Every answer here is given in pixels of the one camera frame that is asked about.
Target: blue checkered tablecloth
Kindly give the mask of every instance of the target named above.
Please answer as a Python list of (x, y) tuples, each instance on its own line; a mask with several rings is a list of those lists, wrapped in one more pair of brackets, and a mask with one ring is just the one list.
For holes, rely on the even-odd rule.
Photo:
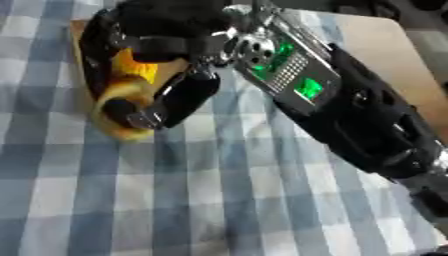
[[(0, 0), (0, 255), (415, 255), (406, 192), (329, 153), (221, 71), (182, 125), (118, 143), (86, 119), (68, 36), (101, 0)], [(343, 43), (332, 15), (294, 11)]]

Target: yellow object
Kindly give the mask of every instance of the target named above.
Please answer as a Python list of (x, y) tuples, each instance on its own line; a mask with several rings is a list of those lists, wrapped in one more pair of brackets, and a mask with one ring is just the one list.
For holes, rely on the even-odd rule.
[(157, 73), (157, 64), (135, 61), (132, 58), (131, 48), (126, 48), (112, 58), (112, 72), (117, 75), (139, 75), (153, 84)]
[(103, 112), (107, 101), (124, 98), (134, 103), (138, 109), (147, 107), (153, 102), (155, 91), (142, 77), (120, 77), (112, 79), (107, 89), (96, 102), (93, 112), (93, 122), (110, 136), (121, 140), (140, 140), (153, 134), (153, 130), (126, 128), (110, 120)]
[(136, 62), (130, 48), (119, 51), (112, 58), (112, 78), (106, 90), (95, 103), (92, 119), (94, 123), (109, 135), (120, 140), (139, 140), (153, 134), (153, 130), (127, 128), (110, 120), (103, 112), (107, 101), (121, 98), (132, 102), (142, 109), (154, 101), (154, 80), (157, 64)]

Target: checkered pattern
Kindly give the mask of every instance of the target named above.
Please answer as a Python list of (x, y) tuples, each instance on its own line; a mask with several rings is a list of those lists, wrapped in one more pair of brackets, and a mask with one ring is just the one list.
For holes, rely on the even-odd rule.
[[(409, 255), (405, 191), (329, 153), (230, 70), (182, 125), (120, 144), (86, 120), (67, 25), (97, 0), (0, 1), (0, 255)], [(294, 12), (341, 41), (331, 15)]]

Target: table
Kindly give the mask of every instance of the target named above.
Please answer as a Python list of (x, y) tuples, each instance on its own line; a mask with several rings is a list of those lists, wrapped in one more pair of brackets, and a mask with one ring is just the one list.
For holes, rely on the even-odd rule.
[[(103, 4), (1, 4), (1, 255), (376, 256), (443, 242), (402, 188), (329, 153), (231, 70), (182, 125), (141, 143), (103, 135), (75, 103), (67, 36)], [(350, 46), (342, 16), (296, 14)]]

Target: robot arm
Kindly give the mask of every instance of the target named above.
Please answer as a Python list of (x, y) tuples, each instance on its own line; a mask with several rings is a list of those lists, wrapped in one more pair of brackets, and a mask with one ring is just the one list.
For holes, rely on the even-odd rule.
[(235, 69), (332, 152), (405, 186), (448, 236), (448, 150), (417, 109), (343, 49), (292, 25), (282, 9), (266, 2), (252, 9)]

